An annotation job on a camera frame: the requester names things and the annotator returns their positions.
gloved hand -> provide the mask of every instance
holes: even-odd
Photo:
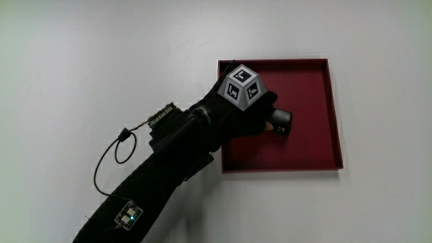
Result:
[[[267,91],[262,97],[253,103],[247,110],[241,111],[220,94],[217,93],[225,77],[238,65],[233,61],[224,71],[220,79],[212,87],[210,92],[189,108],[194,111],[197,107],[204,107],[209,114],[210,121],[205,128],[205,146],[215,152],[219,147],[231,138],[260,134],[266,128],[265,118],[276,102],[277,95]]]

small black object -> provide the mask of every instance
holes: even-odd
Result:
[[[273,131],[277,134],[288,136],[291,130],[292,114],[289,111],[272,108],[266,118],[273,125]]]

white cube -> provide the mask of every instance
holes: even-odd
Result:
[[[238,66],[223,81],[218,93],[245,111],[267,92],[259,75],[245,65]]]

red tray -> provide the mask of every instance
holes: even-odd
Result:
[[[219,61],[219,75],[231,61]],[[222,172],[343,168],[327,59],[237,60],[276,92],[275,107],[292,112],[288,137],[264,132],[222,145]]]

black cable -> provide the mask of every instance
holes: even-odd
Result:
[[[104,229],[104,231],[108,231],[108,230],[118,230],[118,229],[121,229],[122,227],[123,227],[123,221],[122,221],[119,225],[117,225],[117,226],[115,226],[115,227],[111,227],[111,228]]]
[[[121,164],[123,164],[123,163],[126,163],[126,161],[128,161],[128,160],[130,159],[130,157],[131,157],[131,156],[134,154],[134,152],[135,152],[136,143],[137,143],[136,135],[135,135],[132,131],[139,129],[140,127],[142,127],[143,125],[145,125],[145,124],[147,124],[147,123],[148,123],[147,121],[146,121],[146,122],[143,122],[142,124],[140,124],[139,126],[137,126],[137,127],[134,128],[134,129],[131,129],[131,130],[128,130],[128,129],[124,128],[124,129],[121,131],[121,133],[120,133],[120,135],[118,136],[118,138],[115,139],[114,142],[112,142],[112,143],[108,146],[107,150],[103,153],[101,159],[99,159],[99,162],[97,163],[96,169],[95,169],[95,171],[94,171],[93,184],[94,184],[96,190],[97,190],[98,192],[100,192],[102,195],[105,195],[105,196],[112,196],[112,197],[115,197],[115,198],[118,198],[118,199],[121,199],[121,200],[127,200],[127,201],[130,201],[130,202],[131,202],[135,207],[137,206],[136,203],[135,203],[131,198],[126,198],[126,197],[124,197],[124,196],[119,196],[119,195],[114,195],[114,194],[108,194],[108,193],[106,193],[106,192],[103,192],[103,191],[102,191],[102,190],[97,186],[97,183],[96,183],[96,175],[97,175],[97,170],[99,169],[99,166],[101,165],[101,162],[102,162],[103,158],[105,157],[105,155],[108,153],[109,149],[111,149],[111,147],[112,147],[115,143],[117,143],[117,146],[115,147],[115,152],[114,152],[115,162],[121,165]],[[132,152],[129,154],[128,158],[126,158],[124,161],[119,161],[118,158],[117,158],[117,150],[118,150],[119,144],[120,144],[121,142],[125,141],[126,139],[128,139],[128,138],[130,137],[130,135],[133,135],[133,136],[134,136],[134,148],[132,149]]]

